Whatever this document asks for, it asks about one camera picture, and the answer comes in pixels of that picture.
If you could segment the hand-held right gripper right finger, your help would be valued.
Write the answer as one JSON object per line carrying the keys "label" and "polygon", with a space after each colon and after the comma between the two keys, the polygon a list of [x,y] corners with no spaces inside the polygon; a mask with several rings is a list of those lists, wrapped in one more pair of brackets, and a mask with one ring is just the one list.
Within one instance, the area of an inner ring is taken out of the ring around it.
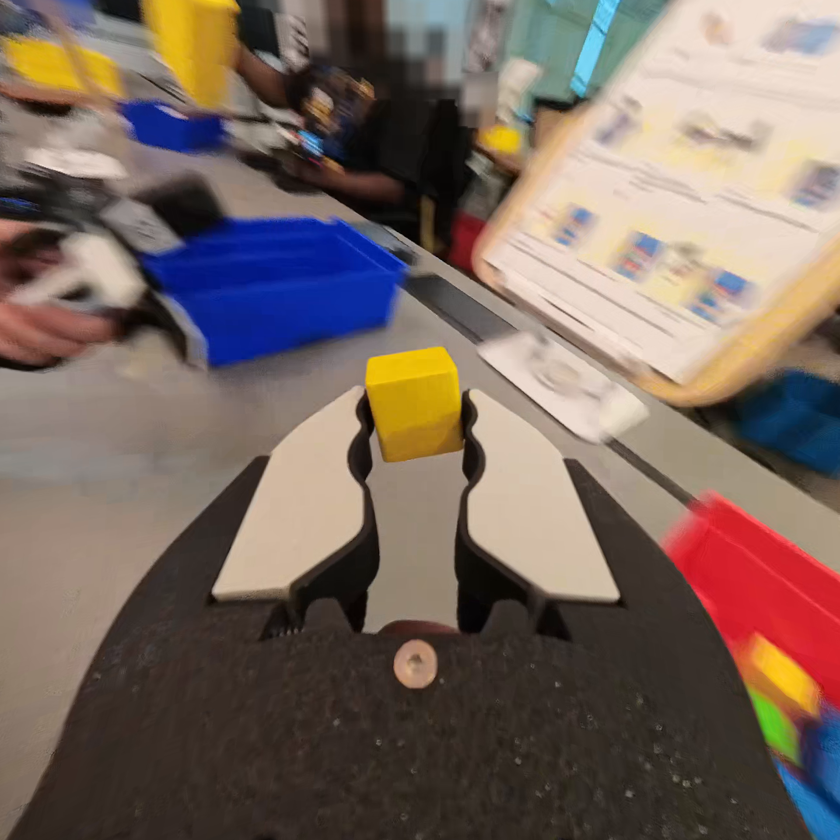
{"label": "hand-held right gripper right finger", "polygon": [[615,605],[621,594],[561,452],[495,399],[462,400],[466,485],[456,531],[458,584],[489,604]]}

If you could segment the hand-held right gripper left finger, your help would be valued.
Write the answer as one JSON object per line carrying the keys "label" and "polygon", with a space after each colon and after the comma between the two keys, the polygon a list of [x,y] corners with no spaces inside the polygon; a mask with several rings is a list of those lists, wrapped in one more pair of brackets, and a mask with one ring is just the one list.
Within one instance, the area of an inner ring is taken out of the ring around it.
{"label": "hand-held right gripper left finger", "polygon": [[216,602],[352,603],[368,591],[380,565],[373,431],[366,392],[353,387],[280,441],[213,584]]}

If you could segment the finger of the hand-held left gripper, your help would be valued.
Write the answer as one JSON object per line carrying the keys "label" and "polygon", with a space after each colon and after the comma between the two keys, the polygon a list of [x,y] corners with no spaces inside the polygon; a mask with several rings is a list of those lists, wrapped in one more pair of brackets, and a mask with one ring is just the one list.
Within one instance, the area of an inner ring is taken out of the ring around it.
{"label": "finger of the hand-held left gripper", "polygon": [[184,307],[168,296],[155,297],[156,325],[167,338],[175,356],[199,371],[209,369],[208,344]]}

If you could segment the blue plastic bin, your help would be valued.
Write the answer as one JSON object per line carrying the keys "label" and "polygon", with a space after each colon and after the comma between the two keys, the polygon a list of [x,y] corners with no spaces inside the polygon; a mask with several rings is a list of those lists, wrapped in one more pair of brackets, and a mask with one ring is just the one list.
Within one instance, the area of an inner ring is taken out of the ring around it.
{"label": "blue plastic bin", "polygon": [[120,106],[132,138],[152,148],[184,154],[220,150],[224,122],[216,114],[176,110],[162,101],[126,101]]}
{"label": "blue plastic bin", "polygon": [[409,266],[340,219],[229,218],[141,264],[210,368],[381,328]]}

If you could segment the red plastic bin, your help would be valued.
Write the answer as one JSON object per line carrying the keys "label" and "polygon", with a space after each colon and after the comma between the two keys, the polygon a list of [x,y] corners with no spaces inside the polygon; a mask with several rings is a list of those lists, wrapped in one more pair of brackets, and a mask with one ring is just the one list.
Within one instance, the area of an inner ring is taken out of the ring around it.
{"label": "red plastic bin", "polygon": [[717,495],[688,505],[664,549],[707,609],[739,673],[741,647],[759,634],[821,687],[821,716],[793,719],[801,731],[829,704],[839,709],[838,573]]}

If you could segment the green wooden cube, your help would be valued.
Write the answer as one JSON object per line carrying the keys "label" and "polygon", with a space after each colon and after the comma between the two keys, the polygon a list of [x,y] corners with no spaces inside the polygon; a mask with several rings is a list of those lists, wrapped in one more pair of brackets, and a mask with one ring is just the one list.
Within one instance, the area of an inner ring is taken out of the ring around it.
{"label": "green wooden cube", "polygon": [[794,721],[772,699],[748,688],[753,712],[772,754],[796,768],[802,767],[802,734]]}

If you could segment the person's left hand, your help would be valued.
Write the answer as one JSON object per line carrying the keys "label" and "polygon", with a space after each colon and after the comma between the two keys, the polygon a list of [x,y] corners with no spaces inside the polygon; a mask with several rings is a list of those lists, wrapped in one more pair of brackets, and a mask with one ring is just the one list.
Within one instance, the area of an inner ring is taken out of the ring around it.
{"label": "person's left hand", "polygon": [[11,302],[18,287],[64,262],[57,235],[26,222],[1,221],[2,367],[44,370],[75,359],[122,330],[112,315],[90,314],[50,304],[34,307]]}

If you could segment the yellow plastic bin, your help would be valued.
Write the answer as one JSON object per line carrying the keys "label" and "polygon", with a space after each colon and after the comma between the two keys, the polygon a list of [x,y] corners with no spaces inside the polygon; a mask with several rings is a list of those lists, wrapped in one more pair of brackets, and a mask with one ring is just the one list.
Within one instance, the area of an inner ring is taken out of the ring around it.
{"label": "yellow plastic bin", "polygon": [[141,1],[156,55],[187,97],[217,111],[228,103],[238,42],[236,1]]}
{"label": "yellow plastic bin", "polygon": [[[80,47],[80,59],[87,77],[100,92],[112,99],[125,99],[119,65],[94,49]],[[2,37],[2,55],[13,74],[36,87],[64,92],[84,92],[82,80],[64,48],[42,38]]]}

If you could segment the red bag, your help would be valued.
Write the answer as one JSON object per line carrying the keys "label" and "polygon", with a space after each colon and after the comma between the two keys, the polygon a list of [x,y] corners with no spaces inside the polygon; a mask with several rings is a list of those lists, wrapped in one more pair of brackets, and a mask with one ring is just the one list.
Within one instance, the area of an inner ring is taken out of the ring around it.
{"label": "red bag", "polygon": [[476,242],[487,225],[485,219],[458,210],[451,224],[447,262],[467,275],[475,274],[473,256]]}

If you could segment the small yellow box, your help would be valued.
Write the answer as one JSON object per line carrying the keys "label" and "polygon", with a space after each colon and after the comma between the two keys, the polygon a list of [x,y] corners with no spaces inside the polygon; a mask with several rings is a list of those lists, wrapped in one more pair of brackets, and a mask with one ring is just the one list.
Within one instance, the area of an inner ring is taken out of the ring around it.
{"label": "small yellow box", "polygon": [[522,132],[516,126],[497,123],[477,134],[480,151],[493,156],[519,157],[523,149]]}

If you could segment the clipboard with instruction sheet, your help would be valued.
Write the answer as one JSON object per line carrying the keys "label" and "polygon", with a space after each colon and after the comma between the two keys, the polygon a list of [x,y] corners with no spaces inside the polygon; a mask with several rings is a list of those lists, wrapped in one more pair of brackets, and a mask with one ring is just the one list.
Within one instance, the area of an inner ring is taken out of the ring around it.
{"label": "clipboard with instruction sheet", "polygon": [[838,308],[838,2],[673,2],[476,241],[490,289],[659,401]]}

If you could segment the blue wooden cylinder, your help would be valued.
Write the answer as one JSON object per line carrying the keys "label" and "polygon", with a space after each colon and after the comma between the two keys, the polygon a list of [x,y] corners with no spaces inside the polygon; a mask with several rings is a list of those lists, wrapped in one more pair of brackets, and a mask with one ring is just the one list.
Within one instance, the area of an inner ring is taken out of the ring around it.
{"label": "blue wooden cylinder", "polygon": [[799,763],[776,764],[784,788],[814,839],[839,838],[839,709],[829,704],[800,733]]}

